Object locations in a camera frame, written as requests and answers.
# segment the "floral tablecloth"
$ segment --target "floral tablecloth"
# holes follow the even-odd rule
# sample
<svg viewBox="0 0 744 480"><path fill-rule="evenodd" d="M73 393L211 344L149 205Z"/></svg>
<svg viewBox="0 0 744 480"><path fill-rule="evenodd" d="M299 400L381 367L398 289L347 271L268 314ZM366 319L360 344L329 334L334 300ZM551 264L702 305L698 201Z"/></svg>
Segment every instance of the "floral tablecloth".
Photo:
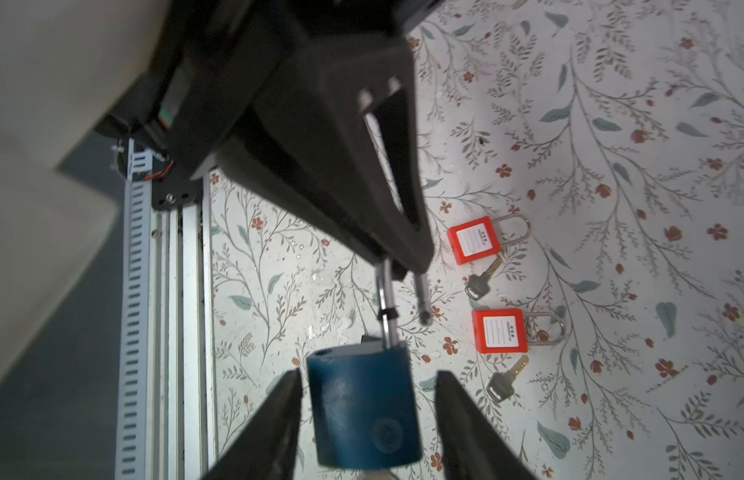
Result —
<svg viewBox="0 0 744 480"><path fill-rule="evenodd" d="M744 0L458 0L409 45L435 323L397 284L424 448L397 475L443 475L433 378L452 370L540 477L744 478ZM370 265L211 183L223 451L284 371L379 327ZM533 235L472 304L491 259L456 266L445 231L510 212ZM470 312L506 306L567 331L498 406L486 383L518 356L477 353ZM317 465L308 396L298 460L296 478L357 476Z"/></svg>

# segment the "white floral surface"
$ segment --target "white floral surface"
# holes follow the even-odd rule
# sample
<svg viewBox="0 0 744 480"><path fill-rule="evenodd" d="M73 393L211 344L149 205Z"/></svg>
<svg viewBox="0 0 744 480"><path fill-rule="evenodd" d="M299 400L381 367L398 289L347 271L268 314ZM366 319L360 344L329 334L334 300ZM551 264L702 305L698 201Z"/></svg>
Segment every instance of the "white floral surface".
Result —
<svg viewBox="0 0 744 480"><path fill-rule="evenodd" d="M409 40L436 255L435 324L396 286L423 459L443 475L436 370L452 370L544 478L744 478L744 0L447 2ZM230 445L284 371L376 333L371 266L221 175L212 178L217 418ZM520 211L532 238L456 266L445 231ZM485 384L518 355L477 353L474 307L560 312L515 398ZM547 320L529 336L554 336ZM296 478L317 465L309 398Z"/></svg>

